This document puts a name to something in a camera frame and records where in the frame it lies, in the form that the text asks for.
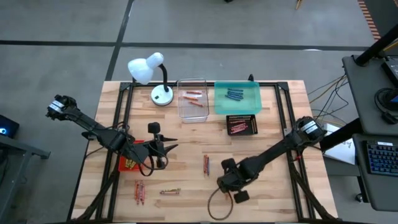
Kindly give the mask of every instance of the black keyboard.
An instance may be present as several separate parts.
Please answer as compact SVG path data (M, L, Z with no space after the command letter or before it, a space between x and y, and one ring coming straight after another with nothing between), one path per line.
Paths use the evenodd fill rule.
M366 143L371 174L398 176L398 146L389 142Z

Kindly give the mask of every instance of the white desk lamp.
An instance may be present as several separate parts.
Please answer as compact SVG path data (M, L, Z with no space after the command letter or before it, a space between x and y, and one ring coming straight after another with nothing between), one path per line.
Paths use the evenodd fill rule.
M156 86L150 97L159 106L165 106L173 101L173 90L167 86L167 71L163 65L164 57L161 53L154 53L149 58L137 58L128 63L129 71L133 78L141 84L148 84L154 74L154 69L159 67L163 72L163 85Z

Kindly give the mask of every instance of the gray floor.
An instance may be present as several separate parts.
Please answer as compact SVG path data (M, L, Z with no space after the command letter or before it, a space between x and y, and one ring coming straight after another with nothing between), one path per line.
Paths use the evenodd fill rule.
M0 0L0 40L109 41L119 33L127 0ZM373 42L356 0L135 0L125 42L367 46ZM21 124L18 140L51 151L33 159L12 220L66 219L87 142L77 125L44 115L54 95L70 95L90 116L96 113L113 47L0 45L0 114ZM360 52L236 49L122 48L112 80L130 80L127 62L152 52L165 55L169 79L205 77L241 80L305 80L307 91L343 75L341 58ZM160 80L160 70L154 79ZM357 117L349 86L340 95L349 106L335 114ZM319 92L310 95L314 99ZM328 95L312 104L321 109ZM339 100L330 111L339 108ZM327 120L341 122L327 117ZM356 179L330 177L340 218L395 223L398 213L377 212L353 201Z

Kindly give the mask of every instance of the wooden table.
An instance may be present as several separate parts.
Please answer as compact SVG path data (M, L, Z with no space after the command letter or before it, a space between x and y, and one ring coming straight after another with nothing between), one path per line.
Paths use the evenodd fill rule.
M304 82L288 83L296 119L311 116ZM119 84L120 82L105 82L103 85L95 119L104 126L112 125ZM155 171L150 177L143 177L139 172L121 173L114 222L213 222L206 205L210 194L217 189L216 178L223 175L221 161L230 157L240 161L265 151L282 139L275 90L261 87L262 110L256 115L259 133L233 138L227 135L225 115L215 114L213 88L209 88L210 115L207 121L193 124L182 123L178 117L177 99L168 106L159 107L151 101L151 91L152 88L149 87L134 89L129 132L136 139L150 140L153 136L147 133L147 124L156 121L160 123L160 133L169 138L177 138L179 146L168 154L170 163L166 170ZM285 117L288 118L284 95L282 99ZM88 153L99 147L97 142L91 142ZM203 175L204 154L210 157L209 177ZM337 217L321 152L309 147L303 156L311 190L329 213ZM72 218L81 215L98 193L105 157L106 150L102 150L85 161ZM136 205L135 180L143 180L146 185L145 205ZM159 194L161 190L175 188L182 189L179 196ZM259 178L244 189L249 192L251 199L235 204L226 222L297 220L285 155L268 164ZM304 196L300 193L304 214L308 217ZM108 211L107 205L105 200L104 215ZM211 211L214 216L223 217L229 206L230 201L219 193L213 198Z

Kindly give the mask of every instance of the blue light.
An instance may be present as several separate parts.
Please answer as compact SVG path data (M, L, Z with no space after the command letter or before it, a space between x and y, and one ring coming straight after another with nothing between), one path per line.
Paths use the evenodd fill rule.
M7 134L7 129L0 128L0 134Z

